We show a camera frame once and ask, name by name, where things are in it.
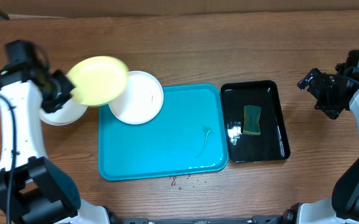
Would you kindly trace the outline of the yellow plate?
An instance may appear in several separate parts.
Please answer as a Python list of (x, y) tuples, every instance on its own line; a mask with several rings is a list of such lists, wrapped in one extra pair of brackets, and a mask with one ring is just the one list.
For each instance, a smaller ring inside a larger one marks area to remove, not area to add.
[(77, 63), (67, 77), (75, 85), (71, 91), (73, 100), (86, 106), (100, 106), (124, 91), (129, 69), (117, 58), (96, 56)]

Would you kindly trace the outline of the white plate with stain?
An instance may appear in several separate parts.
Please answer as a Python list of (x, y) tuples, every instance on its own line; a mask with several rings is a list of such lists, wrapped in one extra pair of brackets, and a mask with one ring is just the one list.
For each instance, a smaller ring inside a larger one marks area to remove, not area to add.
[(130, 71), (127, 87), (108, 106), (120, 121), (143, 124), (160, 112), (163, 102), (162, 86), (154, 76), (143, 71)]

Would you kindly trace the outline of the green and yellow sponge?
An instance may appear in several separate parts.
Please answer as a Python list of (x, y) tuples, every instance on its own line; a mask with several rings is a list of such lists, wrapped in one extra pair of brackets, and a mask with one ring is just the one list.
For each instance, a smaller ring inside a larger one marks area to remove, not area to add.
[(255, 105), (244, 106), (243, 134), (255, 136), (259, 136), (261, 134), (259, 127), (261, 110), (261, 107)]

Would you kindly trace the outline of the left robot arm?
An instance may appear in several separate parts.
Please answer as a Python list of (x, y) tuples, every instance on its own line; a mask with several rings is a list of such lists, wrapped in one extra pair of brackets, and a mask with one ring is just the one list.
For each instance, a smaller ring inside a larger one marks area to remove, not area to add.
[(0, 209), (7, 223), (118, 222), (106, 207), (83, 200), (74, 181), (47, 157), (39, 110), (59, 109), (72, 89), (60, 71), (0, 71)]

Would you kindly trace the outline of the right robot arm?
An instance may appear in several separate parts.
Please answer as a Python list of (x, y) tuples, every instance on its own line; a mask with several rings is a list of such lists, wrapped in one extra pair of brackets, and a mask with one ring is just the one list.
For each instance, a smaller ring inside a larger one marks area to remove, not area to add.
[[(359, 68), (349, 67), (332, 76), (359, 86)], [(349, 101), (359, 133), (359, 88)], [(314, 203), (297, 203), (271, 223), (359, 223), (359, 158), (339, 178), (330, 198)]]

